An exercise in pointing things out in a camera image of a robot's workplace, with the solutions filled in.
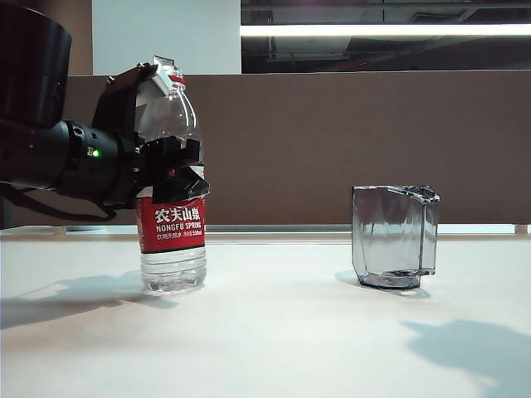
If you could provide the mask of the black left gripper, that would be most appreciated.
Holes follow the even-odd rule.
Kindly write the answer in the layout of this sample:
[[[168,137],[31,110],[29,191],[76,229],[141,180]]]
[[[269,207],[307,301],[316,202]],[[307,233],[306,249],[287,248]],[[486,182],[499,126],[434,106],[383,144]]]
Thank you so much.
[[[171,136],[146,143],[144,135],[132,135],[121,137],[119,143],[115,174],[105,196],[105,205],[111,209],[134,207],[138,193],[148,186],[147,164],[183,167],[173,177],[166,176],[153,186],[154,204],[203,198],[211,192],[204,179],[204,166],[200,164],[203,162],[200,141],[193,138],[182,141]]]

